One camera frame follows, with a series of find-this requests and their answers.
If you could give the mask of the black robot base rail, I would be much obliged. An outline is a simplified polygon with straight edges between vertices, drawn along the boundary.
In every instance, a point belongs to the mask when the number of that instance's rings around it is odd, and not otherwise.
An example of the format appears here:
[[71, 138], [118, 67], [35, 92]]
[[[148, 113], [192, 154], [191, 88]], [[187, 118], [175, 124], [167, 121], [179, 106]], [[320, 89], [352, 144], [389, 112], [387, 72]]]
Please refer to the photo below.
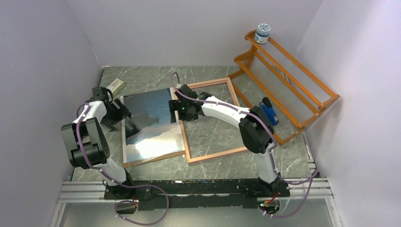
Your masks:
[[136, 200], [139, 211], [177, 208], [256, 208], [273, 197], [289, 197], [288, 184], [279, 181], [274, 191], [264, 188], [259, 178], [212, 180], [131, 181], [133, 188], [106, 186], [104, 199]]

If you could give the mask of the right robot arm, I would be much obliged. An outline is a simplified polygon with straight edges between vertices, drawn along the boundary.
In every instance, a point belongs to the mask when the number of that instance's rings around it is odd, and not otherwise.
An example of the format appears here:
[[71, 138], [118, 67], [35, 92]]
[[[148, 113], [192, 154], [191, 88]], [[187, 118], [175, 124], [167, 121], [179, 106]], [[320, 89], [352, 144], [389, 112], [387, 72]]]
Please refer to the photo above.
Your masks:
[[197, 94], [184, 84], [173, 87], [176, 100], [169, 101], [171, 122], [197, 120], [199, 115], [217, 118], [235, 126], [241, 134], [244, 146], [257, 155], [260, 190], [265, 196], [272, 196], [279, 188], [279, 174], [272, 163], [273, 134], [263, 110], [254, 106], [243, 108], [221, 101], [215, 96], [202, 92]]

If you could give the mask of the copper wooden picture frame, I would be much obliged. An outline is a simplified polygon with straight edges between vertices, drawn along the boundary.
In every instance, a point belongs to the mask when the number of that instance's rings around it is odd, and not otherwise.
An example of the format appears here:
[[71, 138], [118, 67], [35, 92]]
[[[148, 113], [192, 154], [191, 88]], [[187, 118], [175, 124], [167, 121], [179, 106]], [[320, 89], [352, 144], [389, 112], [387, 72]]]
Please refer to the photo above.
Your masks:
[[[231, 82], [231, 79], [228, 77], [222, 78], [222, 79], [214, 79], [214, 80], [208, 80], [208, 81], [204, 81], [204, 82], [188, 84], [188, 87], [191, 89], [195, 89], [195, 88], [217, 86], [217, 85], [221, 85], [221, 84], [227, 85], [228, 90], [231, 95], [231, 98], [234, 102], [234, 105], [239, 106], [240, 103], [239, 103], [239, 100], [235, 93], [235, 88]], [[208, 159], [217, 158], [217, 157], [221, 157], [221, 156], [231, 155], [231, 154], [235, 154], [235, 153], [243, 152], [243, 151], [247, 150], [247, 148], [245, 146], [241, 146], [241, 147], [233, 148], [233, 149], [226, 149], [226, 150], [223, 150], [222, 148], [215, 148], [214, 153], [206, 151], [205, 154], [203, 154], [203, 155], [198, 155], [197, 157], [191, 157], [191, 151], [190, 151], [190, 146], [189, 146], [189, 142], [187, 139], [187, 133], [185, 130], [184, 122], [181, 120], [177, 120], [177, 123], [179, 123], [180, 128], [181, 128], [181, 133], [183, 136], [183, 143], [184, 143], [184, 148], [185, 148], [185, 157], [189, 164], [195, 163], [195, 162], [200, 162], [200, 161], [205, 161]]]

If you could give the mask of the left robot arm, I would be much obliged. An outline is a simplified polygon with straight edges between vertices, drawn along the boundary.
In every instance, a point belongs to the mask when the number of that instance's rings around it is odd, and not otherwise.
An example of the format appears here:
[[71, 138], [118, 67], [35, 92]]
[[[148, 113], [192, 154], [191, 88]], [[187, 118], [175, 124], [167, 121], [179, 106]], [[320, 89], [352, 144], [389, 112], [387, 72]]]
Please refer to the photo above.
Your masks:
[[116, 124], [127, 117], [131, 117], [131, 112], [120, 100], [114, 99], [111, 90], [95, 87], [92, 97], [78, 107], [76, 119], [61, 127], [71, 165], [96, 171], [108, 186], [117, 186], [117, 193], [124, 199], [134, 195], [135, 185], [127, 170], [110, 157], [102, 129], [116, 131]]

